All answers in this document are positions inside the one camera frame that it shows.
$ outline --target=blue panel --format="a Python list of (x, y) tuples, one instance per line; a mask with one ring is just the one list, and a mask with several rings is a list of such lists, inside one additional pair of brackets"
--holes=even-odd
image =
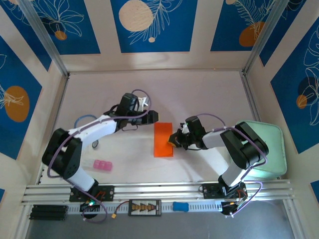
[[(306, 0), (290, 0), (265, 48), (263, 53), (265, 59), (269, 59), (269, 55), (276, 49), (304, 1)], [(275, 2), (274, 0), (225, 0), (211, 51), (250, 51)]]
[[(31, 3), (61, 55), (100, 53), (84, 0), (33, 0)], [(9, 14), (15, 22), (18, 19), (17, 28), (32, 31), (30, 26), (25, 27), (27, 20), (16, 15)]]
[(4, 196), (4, 189), (0, 188), (0, 203), (2, 201), (3, 196)]
[(319, 143), (319, 18), (271, 85), (298, 153)]
[(197, 0), (111, 0), (122, 53), (189, 51)]
[(0, 152), (16, 159), (41, 85), (0, 37)]
[(0, 0), (0, 5), (24, 37), (32, 51), (34, 51), (39, 61), (45, 69), (48, 70), (52, 60), (29, 25), (29, 22), (25, 19), (18, 5), (11, 3), (9, 0)]
[(312, 182), (311, 183), (311, 187), (313, 188), (313, 191), (314, 191), (315, 196), (317, 198), (317, 201), (319, 203), (319, 180), (315, 181), (315, 182)]
[(295, 20), (300, 9), (305, 4), (306, 0), (290, 0), (285, 11), (283, 12), (281, 18), (279, 19), (276, 27), (274, 28), (272, 34), (270, 35), (265, 47), (260, 53), (260, 59), (265, 66), (276, 50), (281, 39), (288, 31), (290, 25)]

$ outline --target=orange rectangular pad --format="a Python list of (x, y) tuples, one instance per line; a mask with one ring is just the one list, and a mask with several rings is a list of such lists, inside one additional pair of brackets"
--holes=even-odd
[(173, 146), (168, 143), (172, 134), (172, 123), (154, 124), (154, 157), (173, 157)]

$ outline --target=circuit board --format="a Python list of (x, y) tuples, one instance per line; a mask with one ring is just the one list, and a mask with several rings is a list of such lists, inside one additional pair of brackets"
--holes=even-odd
[(161, 200), (129, 200), (129, 216), (161, 216)]

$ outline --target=beige circle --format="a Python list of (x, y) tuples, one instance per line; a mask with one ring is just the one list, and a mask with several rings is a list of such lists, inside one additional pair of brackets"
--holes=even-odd
[(153, 22), (151, 9), (141, 0), (129, 0), (119, 11), (122, 26), (128, 31), (143, 31)]
[(226, 4), (231, 5), (237, 2), (237, 0), (226, 0)]
[(14, 5), (19, 5), (17, 0), (8, 0), (8, 1), (13, 3)]

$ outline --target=pink block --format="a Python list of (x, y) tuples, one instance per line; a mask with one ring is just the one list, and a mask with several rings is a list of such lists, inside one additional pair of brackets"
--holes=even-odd
[(95, 168), (95, 169), (111, 171), (112, 167), (113, 167), (112, 162), (107, 162), (107, 161), (98, 160), (98, 159), (94, 160), (93, 168)]

